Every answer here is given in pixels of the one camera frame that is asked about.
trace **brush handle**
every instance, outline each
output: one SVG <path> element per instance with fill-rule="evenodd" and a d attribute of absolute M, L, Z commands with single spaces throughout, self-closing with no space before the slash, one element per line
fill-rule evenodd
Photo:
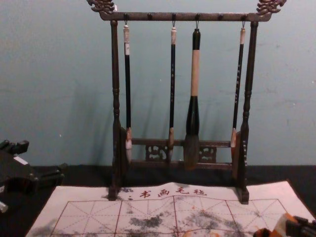
<path fill-rule="evenodd" d="M 245 41 L 245 33 L 246 33 L 245 28 L 242 28 L 240 31 L 240 46 L 239 46 L 236 93 L 235 93 L 235 106 L 234 106 L 234 119 L 233 119 L 233 128 L 235 128 L 235 129 L 237 126 L 240 77 L 241 77 L 241 67 L 242 67 L 242 56 L 243 56 L 243 45 L 244 45 L 244 41 Z"/>
<path fill-rule="evenodd" d="M 170 73 L 170 119 L 169 119 L 169 140 L 167 162 L 171 161 L 172 150 L 174 145 L 173 120 L 174 120 L 174 86 L 175 86 L 175 62 L 176 62 L 176 38 L 177 30 L 171 29 L 171 73 Z"/>
<path fill-rule="evenodd" d="M 173 127 L 174 115 L 174 86 L 175 86 L 175 62 L 176 62 L 176 37 L 177 30 L 175 27 L 171 29 L 171 73 L 170 73 L 170 120 L 169 128 Z"/>
<path fill-rule="evenodd" d="M 126 83 L 126 128 L 131 127 L 130 69 L 129 69 L 129 27 L 124 25 L 125 83 Z"/>
<path fill-rule="evenodd" d="M 198 81 L 199 81 L 199 45 L 201 34 L 199 29 L 193 32 L 192 71 L 191 71 L 191 97 L 187 116 L 187 135 L 198 135 Z"/>

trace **carved wooden panel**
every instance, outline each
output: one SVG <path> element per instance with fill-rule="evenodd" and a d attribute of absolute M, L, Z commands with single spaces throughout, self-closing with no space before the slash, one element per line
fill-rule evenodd
<path fill-rule="evenodd" d="M 201 147 L 199 148 L 199 163 L 216 163 L 216 147 Z"/>
<path fill-rule="evenodd" d="M 146 161 L 162 161 L 167 158 L 167 146 L 146 145 Z"/>

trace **teal wall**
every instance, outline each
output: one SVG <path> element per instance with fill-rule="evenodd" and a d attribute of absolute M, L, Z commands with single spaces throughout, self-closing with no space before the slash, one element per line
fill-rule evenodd
<path fill-rule="evenodd" d="M 249 0 L 116 0 L 119 11 L 254 12 Z M 248 164 L 316 164 L 316 1 L 259 24 Z M 134 137 L 167 138 L 171 22 L 130 22 Z M 185 137 L 195 22 L 176 22 L 175 138 Z M 200 139 L 230 140 L 241 23 L 200 22 Z M 125 125 L 123 23 L 118 25 Z M 239 111 L 244 101 L 250 24 Z M 33 165 L 111 164 L 111 30 L 85 0 L 0 1 L 0 138 L 30 141 Z M 135 158 L 144 156 L 135 148 Z M 175 158 L 182 155 L 177 149 Z M 229 161 L 230 150 L 218 151 Z"/>

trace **black brush handle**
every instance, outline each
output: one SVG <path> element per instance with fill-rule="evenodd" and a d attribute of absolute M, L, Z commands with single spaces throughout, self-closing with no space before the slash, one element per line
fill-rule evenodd
<path fill-rule="evenodd" d="M 175 87 L 175 63 L 176 63 L 176 28 L 171 29 L 171 75 L 170 75 L 170 121 L 169 128 L 173 127 L 174 120 L 174 87 Z"/>
<path fill-rule="evenodd" d="M 234 106 L 234 118 L 233 118 L 233 128 L 235 128 L 235 129 L 237 126 L 238 101 L 239 101 L 239 89 L 240 89 L 240 77 L 241 77 L 244 39 L 245 39 L 245 28 L 242 28 L 241 32 L 240 32 L 240 46 L 239 46 L 236 93 L 235 93 L 235 106 Z"/>
<path fill-rule="evenodd" d="M 129 69 L 129 28 L 124 26 L 125 83 L 126 83 L 126 128 L 131 127 L 130 69 Z"/>

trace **calligraphy practice paper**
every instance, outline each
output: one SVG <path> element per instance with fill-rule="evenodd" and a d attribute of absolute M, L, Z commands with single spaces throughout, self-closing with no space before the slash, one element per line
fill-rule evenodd
<path fill-rule="evenodd" d="M 167 183 L 122 188 L 108 201 L 107 188 L 56 187 L 28 237 L 252 236 L 272 230 L 288 212 L 313 217 L 287 182 L 248 186 L 248 205 L 234 188 Z"/>

